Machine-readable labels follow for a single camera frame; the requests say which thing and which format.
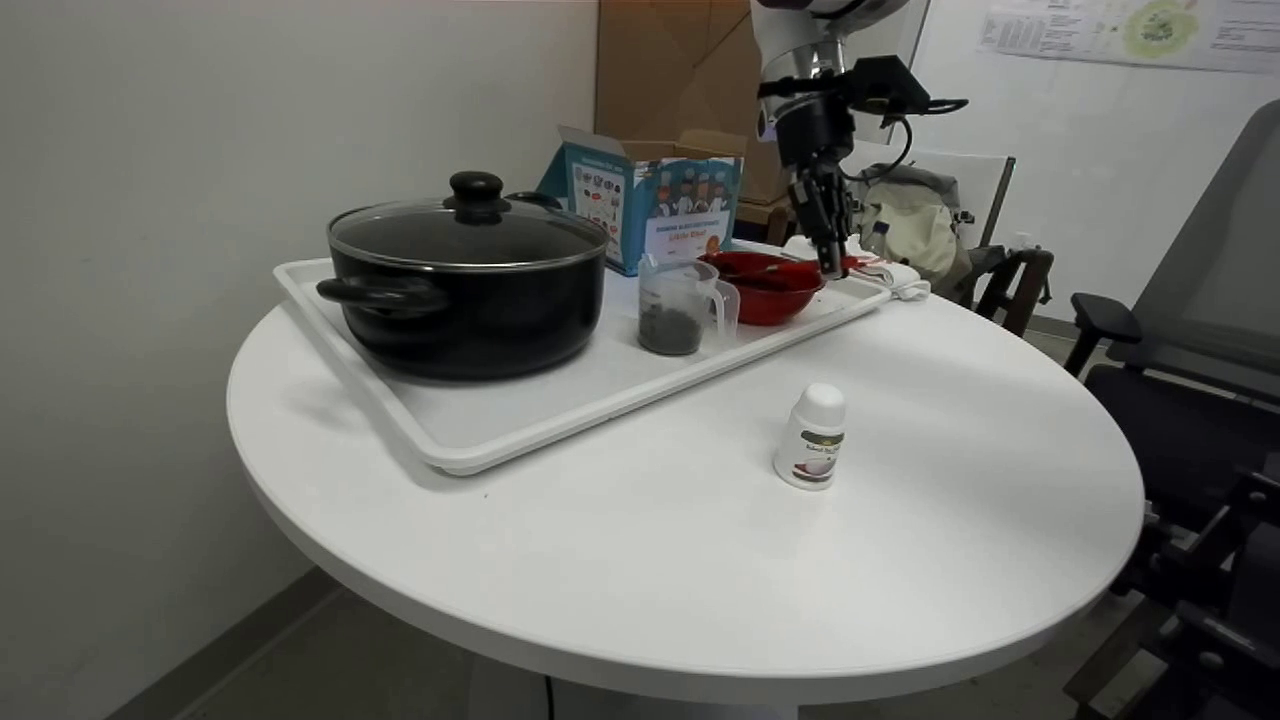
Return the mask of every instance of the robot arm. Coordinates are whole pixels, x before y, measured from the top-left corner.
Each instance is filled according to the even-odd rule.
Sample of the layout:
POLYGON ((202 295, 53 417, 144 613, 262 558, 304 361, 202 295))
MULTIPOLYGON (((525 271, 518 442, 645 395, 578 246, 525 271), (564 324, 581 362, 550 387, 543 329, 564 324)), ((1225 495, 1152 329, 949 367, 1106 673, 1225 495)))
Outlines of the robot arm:
POLYGON ((962 101, 930 101, 900 58, 850 66, 840 39, 871 27, 908 0, 752 0, 761 44, 761 101, 775 128, 788 194, 826 277, 845 277, 853 198, 840 159, 853 153, 853 106, 885 118, 954 113, 962 101))

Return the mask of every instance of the white tray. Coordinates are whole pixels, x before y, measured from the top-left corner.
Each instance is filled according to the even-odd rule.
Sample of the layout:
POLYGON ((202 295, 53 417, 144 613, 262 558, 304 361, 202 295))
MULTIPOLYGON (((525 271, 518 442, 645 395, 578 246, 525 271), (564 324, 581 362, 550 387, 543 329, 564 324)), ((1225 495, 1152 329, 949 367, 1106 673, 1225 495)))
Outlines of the white tray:
POLYGON ((581 436, 645 405, 834 331, 888 298, 885 286, 850 278, 815 293, 783 329, 740 329, 740 339, 723 347, 670 361, 635 347, 635 278, 606 271, 606 307, 586 356, 525 378, 443 385, 412 378, 365 356, 341 307, 318 295, 318 284, 330 277, 333 258, 295 258, 276 268, 304 335, 357 390, 376 433, 400 442, 412 461, 449 477, 482 477, 543 442, 581 436))

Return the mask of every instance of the round white table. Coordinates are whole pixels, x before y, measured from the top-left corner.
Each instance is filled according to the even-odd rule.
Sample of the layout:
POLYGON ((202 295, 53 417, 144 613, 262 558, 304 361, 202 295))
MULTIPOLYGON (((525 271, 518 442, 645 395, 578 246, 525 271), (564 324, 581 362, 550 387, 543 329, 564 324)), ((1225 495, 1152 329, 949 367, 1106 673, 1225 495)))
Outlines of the round white table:
MULTIPOLYGON (((228 420, 268 512, 353 593, 497 669, 687 715, 797 715, 1007 665, 1109 589, 1146 521, 1114 417, 943 298, 476 479, 398 462, 276 307, 238 356, 228 420), (850 395, 827 490, 768 462, 812 378, 850 395)), ((608 715, 599 694, 581 715, 608 715)))

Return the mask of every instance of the red bowl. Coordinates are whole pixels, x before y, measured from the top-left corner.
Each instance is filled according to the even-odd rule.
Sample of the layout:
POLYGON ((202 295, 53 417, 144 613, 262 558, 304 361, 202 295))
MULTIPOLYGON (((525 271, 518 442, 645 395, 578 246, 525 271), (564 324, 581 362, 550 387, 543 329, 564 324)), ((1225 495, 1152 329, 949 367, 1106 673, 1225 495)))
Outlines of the red bowl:
POLYGON ((783 324, 826 286, 815 265, 757 252, 719 252, 703 258, 740 293, 740 324, 783 324))

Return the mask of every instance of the bottle cap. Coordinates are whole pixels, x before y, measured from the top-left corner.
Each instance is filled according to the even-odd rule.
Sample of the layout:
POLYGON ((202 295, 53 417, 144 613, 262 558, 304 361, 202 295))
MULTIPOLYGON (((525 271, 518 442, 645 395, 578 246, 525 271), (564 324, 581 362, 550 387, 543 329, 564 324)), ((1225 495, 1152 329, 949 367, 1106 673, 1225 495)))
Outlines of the bottle cap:
POLYGON ((797 417, 804 422, 840 433, 845 428, 845 390, 835 385, 807 385, 797 405, 797 417))

